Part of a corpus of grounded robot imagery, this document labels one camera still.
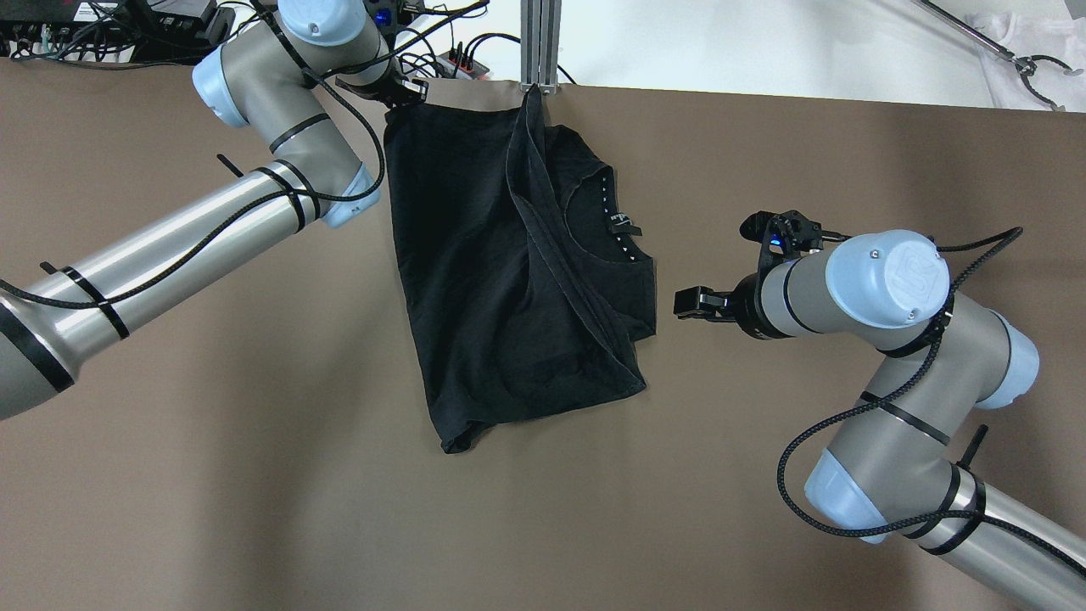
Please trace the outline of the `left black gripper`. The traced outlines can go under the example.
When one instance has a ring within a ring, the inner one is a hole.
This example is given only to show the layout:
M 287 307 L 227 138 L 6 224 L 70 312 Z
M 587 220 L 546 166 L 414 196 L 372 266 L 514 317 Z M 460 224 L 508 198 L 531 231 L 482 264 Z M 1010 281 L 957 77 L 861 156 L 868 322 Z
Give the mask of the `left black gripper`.
M 386 107 L 402 107 L 407 104 L 422 104 L 429 92 L 425 80 L 403 80 L 396 71 L 389 71 L 376 81 L 361 84 L 353 81 L 355 75 L 338 75 L 336 86 L 361 99 L 380 102 Z

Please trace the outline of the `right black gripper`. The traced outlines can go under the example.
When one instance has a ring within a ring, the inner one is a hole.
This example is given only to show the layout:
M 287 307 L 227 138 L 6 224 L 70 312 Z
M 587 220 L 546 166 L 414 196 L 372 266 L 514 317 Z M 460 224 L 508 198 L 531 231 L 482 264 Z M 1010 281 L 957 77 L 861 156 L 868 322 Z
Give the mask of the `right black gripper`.
M 710 322 L 734 322 L 750 338 L 769 339 L 769 324 L 765 321 L 758 293 L 757 276 L 746 276 L 729 291 L 709 287 L 691 287 L 675 291 L 675 317 L 699 318 Z

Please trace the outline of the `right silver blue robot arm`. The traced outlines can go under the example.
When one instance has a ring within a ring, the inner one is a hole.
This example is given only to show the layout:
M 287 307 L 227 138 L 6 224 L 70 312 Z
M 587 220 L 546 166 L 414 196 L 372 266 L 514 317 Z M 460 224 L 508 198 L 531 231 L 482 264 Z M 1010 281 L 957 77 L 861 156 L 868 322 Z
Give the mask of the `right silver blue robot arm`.
M 883 357 L 845 411 L 803 430 L 776 462 L 776 492 L 812 529 L 879 544 L 913 540 L 1022 608 L 1082 610 L 1083 539 L 945 456 L 975 410 L 1028 392 L 1035 344 L 962 293 L 1020 228 L 975 243 L 950 273 L 947 249 L 912 231 L 842 236 L 765 229 L 758 267 L 730 291 L 675 293 L 678 318 L 738 324 L 761 340 L 848 334 Z

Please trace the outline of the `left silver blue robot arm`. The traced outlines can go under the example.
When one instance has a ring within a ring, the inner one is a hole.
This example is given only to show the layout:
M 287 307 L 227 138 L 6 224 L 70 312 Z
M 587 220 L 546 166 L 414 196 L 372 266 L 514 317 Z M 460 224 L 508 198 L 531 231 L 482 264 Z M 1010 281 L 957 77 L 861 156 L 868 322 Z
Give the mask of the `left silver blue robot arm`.
M 31 289 L 3 284 L 3 420 L 76 383 L 83 365 L 132 330 L 313 222 L 338 227 L 380 199 L 386 165 L 358 158 L 316 89 L 389 107 L 424 100 L 404 82 L 365 1 L 253 3 L 257 23 L 193 67 L 228 126 L 251 127 L 272 162 Z

